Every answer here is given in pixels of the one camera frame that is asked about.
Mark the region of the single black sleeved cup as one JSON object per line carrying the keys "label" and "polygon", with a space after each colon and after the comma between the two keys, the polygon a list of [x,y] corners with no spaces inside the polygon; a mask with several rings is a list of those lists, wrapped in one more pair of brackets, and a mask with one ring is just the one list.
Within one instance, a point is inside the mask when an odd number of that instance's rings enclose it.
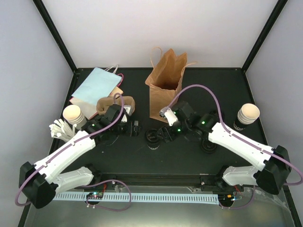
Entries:
{"label": "single black sleeved cup", "polygon": [[147,146],[151,150],[156,150],[156,149],[158,149],[160,147],[160,141],[159,140],[148,141],[147,142]]}

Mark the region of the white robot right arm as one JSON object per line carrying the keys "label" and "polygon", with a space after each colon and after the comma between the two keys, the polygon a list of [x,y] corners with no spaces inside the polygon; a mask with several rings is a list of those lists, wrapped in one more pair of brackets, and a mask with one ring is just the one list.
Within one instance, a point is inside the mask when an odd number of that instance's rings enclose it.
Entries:
{"label": "white robot right arm", "polygon": [[168,121],[159,137],[173,141],[177,135],[190,135],[201,143],[204,151],[212,152],[218,145],[228,149],[250,163],[250,166],[223,167],[215,179],[216,187],[225,191],[236,185],[255,185],[262,190],[278,195],[286,183],[291,167],[287,149],[278,145],[272,148],[258,143],[219,122],[217,112],[200,115],[187,102],[180,102],[172,108],[164,107],[160,117]]}

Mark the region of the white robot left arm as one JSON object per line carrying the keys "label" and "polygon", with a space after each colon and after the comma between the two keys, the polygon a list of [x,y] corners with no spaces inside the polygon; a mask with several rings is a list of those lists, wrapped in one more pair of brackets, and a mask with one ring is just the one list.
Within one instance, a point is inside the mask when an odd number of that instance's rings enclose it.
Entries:
{"label": "white robot left arm", "polygon": [[63,171],[99,144],[104,145],[119,135],[137,136],[139,122],[129,119],[133,111],[130,105],[113,104],[105,114],[88,121],[75,136],[49,156],[34,164],[25,162],[19,171],[19,191],[29,203],[40,209],[62,192],[82,186],[98,188],[102,174],[92,164],[66,173]]}

